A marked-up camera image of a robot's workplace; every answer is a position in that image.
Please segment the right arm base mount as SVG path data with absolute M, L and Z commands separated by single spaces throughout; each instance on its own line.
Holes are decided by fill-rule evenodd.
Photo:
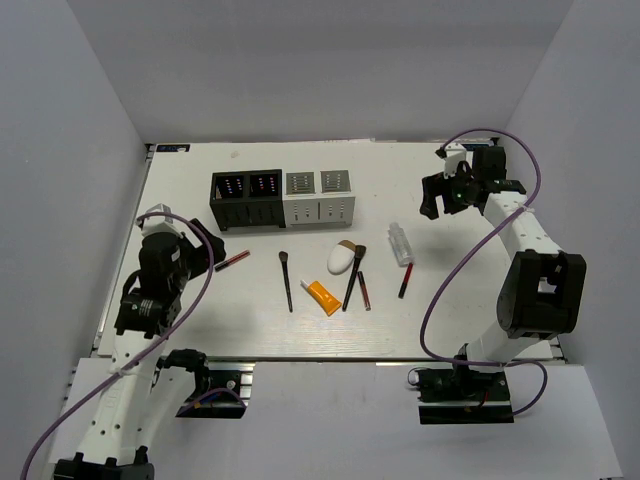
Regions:
M 504 372 L 482 373 L 467 366 L 414 368 L 408 384 L 418 395 L 421 425 L 507 424 L 514 421 Z

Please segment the thin black makeup brush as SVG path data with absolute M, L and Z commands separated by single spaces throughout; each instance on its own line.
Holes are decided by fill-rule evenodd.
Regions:
M 283 273 L 283 281 L 284 281 L 284 288 L 285 288 L 286 297 L 287 297 L 288 310 L 290 313 L 292 313 L 294 309 L 293 309 L 293 301 L 292 301 L 291 286 L 290 286 L 289 271 L 288 271 L 288 253 L 286 251 L 280 251 L 278 253 L 278 257 L 281 263 L 281 268 Z

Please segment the black flat-head makeup brush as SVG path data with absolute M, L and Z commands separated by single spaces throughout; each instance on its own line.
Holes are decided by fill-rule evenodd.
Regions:
M 364 258 L 364 256 L 366 255 L 366 246 L 365 245 L 356 245 L 355 246 L 355 254 L 354 254 L 354 261 L 352 264 L 352 270 L 351 270 L 351 274 L 349 277 L 349 281 L 347 284 L 347 289 L 345 292 L 345 297 L 344 300 L 342 302 L 342 310 L 346 311 L 349 305 L 349 301 L 355 286 L 355 282 L 357 279 L 357 274 L 359 272 L 359 267 L 360 267 L 360 263 L 362 261 L 362 259 Z

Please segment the white organizer box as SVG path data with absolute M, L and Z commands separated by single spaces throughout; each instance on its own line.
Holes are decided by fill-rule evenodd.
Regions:
M 287 172 L 284 180 L 287 228 L 352 225 L 356 196 L 348 170 Z

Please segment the red lip gloss tube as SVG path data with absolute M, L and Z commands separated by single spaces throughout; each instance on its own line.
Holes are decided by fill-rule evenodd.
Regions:
M 231 265 L 234 265 L 235 263 L 247 258 L 250 255 L 250 251 L 249 250 L 244 250 L 224 261 L 221 261 L 220 263 L 216 264 L 214 266 L 214 271 L 215 272 L 220 272 L 226 268 L 229 268 Z

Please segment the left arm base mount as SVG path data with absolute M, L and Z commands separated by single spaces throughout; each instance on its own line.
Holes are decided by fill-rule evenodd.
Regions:
M 210 362 L 194 349 L 173 350 L 156 363 L 156 379 L 172 382 L 186 374 L 188 396 L 177 418 L 240 419 L 248 406 L 254 364 Z

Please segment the orange cream tube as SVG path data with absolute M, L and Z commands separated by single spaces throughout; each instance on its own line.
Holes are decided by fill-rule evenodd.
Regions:
M 300 285 L 317 302 L 327 316 L 332 316 L 341 309 L 342 303 L 320 282 L 313 281 L 308 283 L 301 280 Z

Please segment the red lipstick pen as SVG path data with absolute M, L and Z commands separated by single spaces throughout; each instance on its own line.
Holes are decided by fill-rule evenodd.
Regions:
M 406 294 L 406 290 L 407 290 L 407 287 L 408 287 L 408 284 L 409 284 L 409 281 L 410 281 L 410 278 L 411 278 L 413 267 L 414 267 L 413 263 L 409 263 L 406 266 L 405 273 L 404 273 L 404 276 L 403 276 L 403 279 L 402 279 L 402 283 L 400 285 L 399 292 L 398 292 L 398 298 L 399 299 L 403 299 L 405 294 Z

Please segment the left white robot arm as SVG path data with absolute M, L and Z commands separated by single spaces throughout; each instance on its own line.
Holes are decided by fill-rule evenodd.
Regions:
M 176 227 L 179 219 L 146 213 L 137 220 L 139 266 L 122 287 L 109 377 L 87 394 L 98 400 L 97 409 L 74 456 L 56 463 L 56 479 L 153 478 L 148 450 L 160 425 L 187 398 L 210 390 L 204 353 L 163 349 L 192 312 L 181 306 L 187 283 L 212 278 L 226 252 L 198 219 L 186 221 L 185 230 Z

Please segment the dark red lip gloss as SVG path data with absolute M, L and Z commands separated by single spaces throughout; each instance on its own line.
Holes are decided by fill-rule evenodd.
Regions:
M 357 278 L 358 278 L 359 287 L 360 287 L 360 291 L 363 298 L 365 311 L 371 311 L 371 301 L 370 301 L 370 297 L 369 297 L 369 293 L 366 285 L 365 276 L 362 271 L 358 270 Z

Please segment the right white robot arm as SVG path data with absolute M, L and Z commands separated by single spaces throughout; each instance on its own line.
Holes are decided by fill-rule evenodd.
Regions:
M 587 265 L 544 231 L 524 186 L 507 177 L 499 146 L 439 151 L 442 172 L 423 178 L 420 212 L 431 220 L 475 207 L 494 227 L 511 260 L 496 302 L 496 320 L 463 345 L 451 374 L 453 390 L 472 399 L 527 348 L 572 332 L 578 321 Z

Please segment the white oval makeup sponge case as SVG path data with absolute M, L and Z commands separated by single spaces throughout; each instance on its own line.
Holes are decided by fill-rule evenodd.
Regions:
M 356 244 L 350 240 L 341 240 L 331 251 L 327 260 L 327 269 L 332 275 L 340 275 L 348 270 L 355 258 Z

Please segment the clear plastic bottle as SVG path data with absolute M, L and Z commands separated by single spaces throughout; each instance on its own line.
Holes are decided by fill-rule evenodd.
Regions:
M 389 224 L 388 239 L 400 267 L 406 267 L 414 262 L 414 255 L 408 237 L 397 222 Z

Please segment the black organizer box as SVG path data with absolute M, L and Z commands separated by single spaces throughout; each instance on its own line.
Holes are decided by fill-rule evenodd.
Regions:
M 209 206 L 221 232 L 231 228 L 285 228 L 281 169 L 214 172 Z

